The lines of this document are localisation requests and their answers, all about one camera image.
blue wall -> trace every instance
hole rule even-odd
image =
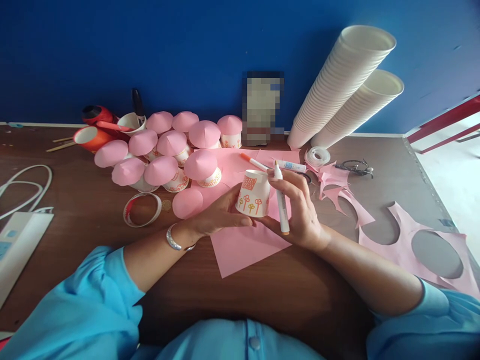
[[[242,72],[284,71],[290,129],[340,30],[374,25],[396,49],[380,65],[404,93],[360,132],[405,133],[480,88],[478,0],[4,0],[0,121],[81,123],[100,104],[240,115]]]

tape roll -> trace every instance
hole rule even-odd
[[[144,224],[141,224],[141,225],[138,225],[138,224],[136,224],[132,221],[132,219],[130,218],[130,213],[132,212],[132,208],[134,206],[134,203],[137,201],[137,199],[141,198],[143,196],[152,196],[152,197],[155,198],[155,200],[156,200],[156,212],[148,222],[146,222]],[[161,211],[162,211],[162,200],[157,195],[155,195],[151,192],[142,192],[142,193],[136,194],[134,197],[132,197],[130,200],[128,200],[128,202],[125,205],[125,208],[123,209],[123,220],[125,221],[125,224],[127,224],[131,228],[142,228],[144,226],[150,225],[155,220],[157,220]]]
[[[310,166],[319,167],[330,161],[330,153],[323,147],[314,146],[305,152],[305,161]]]

shirt button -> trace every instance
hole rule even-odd
[[[260,339],[256,336],[253,336],[248,341],[253,350],[260,350]]]

orange cup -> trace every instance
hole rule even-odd
[[[73,141],[75,143],[94,154],[97,153],[103,145],[115,139],[112,135],[107,134],[95,126],[83,127],[73,135]]]

silver bracelet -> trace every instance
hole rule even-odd
[[[168,228],[168,230],[166,231],[166,240],[168,241],[168,244],[172,247],[172,249],[175,249],[175,250],[182,250],[183,248],[178,245],[175,241],[174,241],[174,238],[172,237],[172,228],[174,227],[174,225],[176,225],[177,223],[174,223],[172,226],[170,226]],[[190,251],[190,250],[193,250],[195,245],[192,245],[190,247],[187,247],[185,249],[185,251]]]

